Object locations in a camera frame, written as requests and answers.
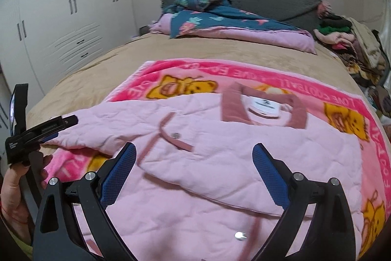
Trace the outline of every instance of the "jacket sleeve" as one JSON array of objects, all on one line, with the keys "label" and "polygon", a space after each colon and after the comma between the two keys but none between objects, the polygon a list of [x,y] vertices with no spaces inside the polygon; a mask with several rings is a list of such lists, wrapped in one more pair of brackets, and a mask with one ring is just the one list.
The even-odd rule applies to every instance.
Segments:
[{"label": "jacket sleeve", "polygon": [[65,149],[87,147],[112,156],[126,142],[156,133],[160,121],[172,111],[178,112],[167,100],[101,103],[67,114],[76,115],[79,123],[48,144]]}]

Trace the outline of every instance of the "pink quilted jacket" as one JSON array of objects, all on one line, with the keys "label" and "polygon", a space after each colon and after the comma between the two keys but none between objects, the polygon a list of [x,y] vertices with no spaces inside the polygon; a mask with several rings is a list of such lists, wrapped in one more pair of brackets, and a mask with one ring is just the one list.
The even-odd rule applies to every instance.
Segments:
[{"label": "pink quilted jacket", "polygon": [[[249,112],[251,96],[282,103],[281,118]],[[73,114],[79,124],[51,144],[113,156],[128,141],[137,148],[137,165],[107,212],[140,261],[245,261],[255,255],[282,214],[252,163],[257,143],[309,179],[340,179],[360,248],[357,137],[307,113],[294,95],[236,83],[222,94],[107,102]],[[76,210],[83,235],[93,240],[80,207]],[[290,253],[300,248],[312,214],[311,206]],[[247,239],[236,239],[236,232]]]}]

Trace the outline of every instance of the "pink blanket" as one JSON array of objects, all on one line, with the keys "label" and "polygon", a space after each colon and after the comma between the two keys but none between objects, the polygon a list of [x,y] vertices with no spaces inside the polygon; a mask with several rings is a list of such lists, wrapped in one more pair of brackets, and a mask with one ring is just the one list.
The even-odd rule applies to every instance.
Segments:
[{"label": "pink blanket", "polygon": [[[171,34],[171,19],[173,14],[166,13],[160,20],[149,25],[152,34]],[[205,29],[185,30],[181,35],[198,36],[216,39],[235,39],[251,43],[276,45],[303,52],[316,54],[315,41],[311,34],[302,29],[298,30],[249,30],[238,27],[217,26]]]},{"label": "pink blanket", "polygon": [[[293,93],[307,112],[346,134],[359,138],[362,154],[362,255],[373,243],[391,212],[390,154],[367,104],[312,78],[223,60],[172,59],[146,62],[114,89],[108,101],[167,99],[181,94],[220,93],[239,82],[267,93]],[[90,149],[57,150],[47,170],[62,181],[97,170],[106,157]]]}]

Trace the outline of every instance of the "white wardrobe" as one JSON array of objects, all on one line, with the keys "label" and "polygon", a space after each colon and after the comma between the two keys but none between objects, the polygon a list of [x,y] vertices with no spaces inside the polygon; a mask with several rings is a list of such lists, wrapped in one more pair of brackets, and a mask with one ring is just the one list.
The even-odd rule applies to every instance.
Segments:
[{"label": "white wardrobe", "polygon": [[5,154],[5,139],[10,136],[9,129],[9,101],[11,93],[0,72],[0,158]]},{"label": "white wardrobe", "polygon": [[0,63],[34,106],[58,81],[137,34],[131,0],[0,0]]}]

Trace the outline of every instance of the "drawer handle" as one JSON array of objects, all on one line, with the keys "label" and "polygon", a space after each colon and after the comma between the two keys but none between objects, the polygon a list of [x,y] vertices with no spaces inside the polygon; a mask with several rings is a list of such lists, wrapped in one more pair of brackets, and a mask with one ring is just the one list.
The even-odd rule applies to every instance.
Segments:
[{"label": "drawer handle", "polygon": [[75,4],[75,13],[77,13],[77,3],[76,3],[76,0],[74,0],[74,4]]},{"label": "drawer handle", "polygon": [[20,35],[20,27],[19,27],[19,23],[16,24],[17,27],[18,27],[18,34],[19,34],[19,41],[22,41],[22,36]]},{"label": "drawer handle", "polygon": [[25,34],[25,38],[26,38],[27,35],[26,35],[26,28],[24,27],[24,20],[22,20],[22,27],[23,27],[23,32],[24,32],[24,34]]},{"label": "drawer handle", "polygon": [[69,2],[69,8],[71,9],[71,15],[73,15],[72,1],[68,0],[68,2]]}]

